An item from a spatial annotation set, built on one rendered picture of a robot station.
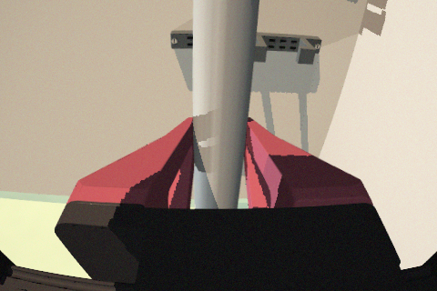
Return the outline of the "dark grey wall rack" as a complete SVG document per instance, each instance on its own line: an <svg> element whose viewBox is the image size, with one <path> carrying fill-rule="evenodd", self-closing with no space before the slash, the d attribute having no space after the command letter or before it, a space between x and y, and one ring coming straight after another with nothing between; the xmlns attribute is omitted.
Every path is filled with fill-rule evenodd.
<svg viewBox="0 0 437 291"><path fill-rule="evenodd" d="M265 62L267 51L283 51L298 52L298 64L313 65L315 54L320 52L321 39L317 36L257 32L256 38L254 62ZM170 43L171 48L193 49L193 30L172 30Z"/></svg>

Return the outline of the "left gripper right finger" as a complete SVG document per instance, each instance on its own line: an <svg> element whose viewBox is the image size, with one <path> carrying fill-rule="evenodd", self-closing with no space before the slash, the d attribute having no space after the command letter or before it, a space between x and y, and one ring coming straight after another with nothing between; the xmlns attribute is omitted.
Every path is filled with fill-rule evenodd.
<svg viewBox="0 0 437 291"><path fill-rule="evenodd" d="M373 205L359 178L274 136L250 117L244 167L249 208Z"/></svg>

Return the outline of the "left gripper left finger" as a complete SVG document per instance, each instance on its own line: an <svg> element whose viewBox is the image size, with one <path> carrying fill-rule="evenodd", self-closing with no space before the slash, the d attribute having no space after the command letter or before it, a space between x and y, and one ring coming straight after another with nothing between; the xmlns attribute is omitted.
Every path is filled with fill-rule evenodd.
<svg viewBox="0 0 437 291"><path fill-rule="evenodd" d="M194 165L193 117L189 117L158 140L78 180L67 203L190 208Z"/></svg>

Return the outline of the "tan wall panel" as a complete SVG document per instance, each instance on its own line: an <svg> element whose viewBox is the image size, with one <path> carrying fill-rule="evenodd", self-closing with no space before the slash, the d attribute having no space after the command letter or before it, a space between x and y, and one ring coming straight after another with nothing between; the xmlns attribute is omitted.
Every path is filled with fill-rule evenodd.
<svg viewBox="0 0 437 291"><path fill-rule="evenodd" d="M249 117L319 158L366 4L259 0L258 33L321 47L254 62ZM193 0L0 0L0 191L71 196L193 117L193 49L172 30L193 30Z"/></svg>

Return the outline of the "grey metal bar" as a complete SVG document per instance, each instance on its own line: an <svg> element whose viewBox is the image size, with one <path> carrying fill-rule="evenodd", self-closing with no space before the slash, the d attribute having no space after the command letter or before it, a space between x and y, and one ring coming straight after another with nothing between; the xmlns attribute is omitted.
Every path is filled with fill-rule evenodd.
<svg viewBox="0 0 437 291"><path fill-rule="evenodd" d="M193 0L194 208L238 209L259 0Z"/></svg>

